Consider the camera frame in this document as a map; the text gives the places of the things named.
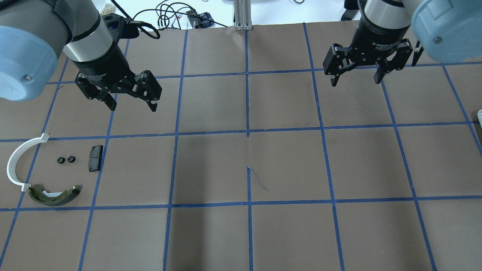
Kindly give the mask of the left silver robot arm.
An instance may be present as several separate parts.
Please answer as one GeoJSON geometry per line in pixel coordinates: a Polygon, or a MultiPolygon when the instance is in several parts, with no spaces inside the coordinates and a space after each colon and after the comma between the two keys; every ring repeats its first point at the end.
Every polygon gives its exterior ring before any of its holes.
{"type": "Polygon", "coordinates": [[[2,99],[38,97],[64,53],[79,69],[75,84],[87,99],[114,111],[112,94],[128,94],[156,111],[160,84],[149,70],[132,72],[118,45],[151,24],[101,15],[91,0],[2,0],[0,25],[2,99]]]}

